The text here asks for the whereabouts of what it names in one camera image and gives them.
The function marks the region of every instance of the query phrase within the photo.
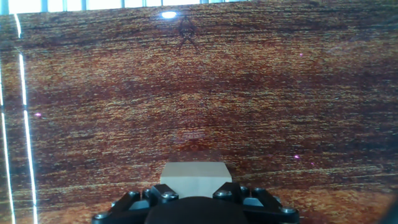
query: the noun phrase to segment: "window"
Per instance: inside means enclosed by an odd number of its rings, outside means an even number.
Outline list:
[[[147,6],[161,6],[162,5],[162,0],[146,0]]]
[[[9,13],[40,12],[42,10],[41,0],[11,0],[8,1]]]
[[[62,0],[49,0],[49,12],[62,12],[63,2]]]
[[[67,0],[66,11],[80,11],[81,10],[81,0]]]
[[[0,0],[0,14],[62,12],[124,7],[178,6],[186,4],[252,0]]]
[[[115,0],[87,0],[87,9],[118,9],[122,7],[121,1]]]
[[[163,0],[164,6],[178,6],[184,4],[200,4],[200,0]]]
[[[125,7],[142,7],[142,0],[124,0]]]

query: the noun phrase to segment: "bolt head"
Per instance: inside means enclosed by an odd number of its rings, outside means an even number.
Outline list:
[[[218,191],[215,193],[215,195],[216,195],[217,197],[226,197],[226,196],[232,195],[232,192],[227,191],[227,190],[218,190]]]
[[[129,195],[134,197],[136,195],[139,195],[139,192],[138,191],[129,192]]]
[[[161,196],[162,196],[162,198],[165,198],[165,199],[171,199],[171,198],[177,198],[178,194],[176,194],[174,192],[164,192],[164,193],[162,193]]]
[[[109,214],[110,214],[109,212],[101,212],[101,213],[96,214],[94,217],[96,219],[102,219],[102,218],[108,217]]]
[[[280,198],[278,196],[274,196],[274,198],[280,203]]]
[[[150,189],[145,189],[142,192],[142,198],[149,198],[150,197]]]
[[[263,189],[262,187],[255,187],[253,190],[254,191],[262,191],[262,190],[265,190],[265,189]]]
[[[295,213],[296,209],[288,206],[283,206],[281,209],[281,212],[283,213]]]

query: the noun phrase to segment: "white block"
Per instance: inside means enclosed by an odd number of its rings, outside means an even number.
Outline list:
[[[212,197],[225,182],[232,182],[223,162],[168,162],[160,183],[167,184],[180,198]]]

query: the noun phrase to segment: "wooden surface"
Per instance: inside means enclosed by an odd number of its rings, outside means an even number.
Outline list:
[[[0,17],[17,222],[32,223],[22,54],[40,223],[87,223],[167,161],[225,162],[302,223],[374,223],[398,189],[396,15],[395,1],[21,14],[22,39]]]

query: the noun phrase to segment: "white foam block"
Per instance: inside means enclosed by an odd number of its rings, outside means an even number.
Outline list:
[[[223,162],[168,162],[160,176],[160,183],[180,198],[212,197],[225,182],[232,182],[232,177]]]

